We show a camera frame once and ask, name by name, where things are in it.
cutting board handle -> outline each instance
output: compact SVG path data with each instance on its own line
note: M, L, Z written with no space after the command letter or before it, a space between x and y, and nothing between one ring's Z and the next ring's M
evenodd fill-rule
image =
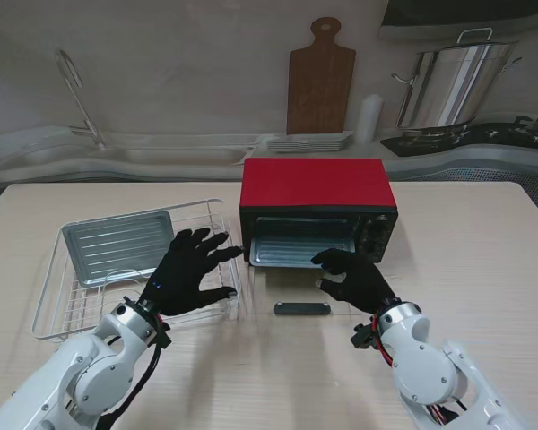
M316 44L334 45L334 35L341 29L341 22L331 16L324 16L314 20L311 24L311 31L315 35Z

paper towel roll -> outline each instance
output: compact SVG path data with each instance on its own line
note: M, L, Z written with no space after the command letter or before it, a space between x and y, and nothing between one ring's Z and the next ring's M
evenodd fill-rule
M353 139L358 145L372 142L377 130L378 117L384 100L378 94L370 94L360 103L359 120Z

table surface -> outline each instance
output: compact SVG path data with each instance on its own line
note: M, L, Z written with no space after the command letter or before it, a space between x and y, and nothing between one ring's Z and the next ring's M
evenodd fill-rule
M538 210L513 184L392 186L400 215L381 271L429 316L431 339L462 342L538 429ZM63 224L217 197L240 243L239 190L230 183L8 188L0 198L0 404L55 350L32 337L30 324ZM320 297L318 271L240 266L247 302L239 320L174 327L173 344L114 428L414 428L381 356L349 342L366 316L271 314L279 299Z

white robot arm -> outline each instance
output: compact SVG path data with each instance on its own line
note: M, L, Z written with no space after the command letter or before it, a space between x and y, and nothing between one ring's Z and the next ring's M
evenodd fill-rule
M524 420L481 373L463 347L446 341L428 343L430 320L421 309L399 299L387 300L372 324L357 326L351 339L356 348L374 346L393 367L399 397L421 430L526 430ZM468 382L476 400L456 414L445 403L462 402Z
M145 311L126 300L93 331L64 342L0 408L0 430L95 428L126 396L138 358L156 335L165 336ZM119 352L105 341L116 336L123 341Z

wooden cutting board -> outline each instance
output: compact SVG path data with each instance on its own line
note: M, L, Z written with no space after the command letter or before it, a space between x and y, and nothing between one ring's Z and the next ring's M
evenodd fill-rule
M313 44L291 51L287 134L343 131L355 51L334 43L340 29L339 20L319 18Z

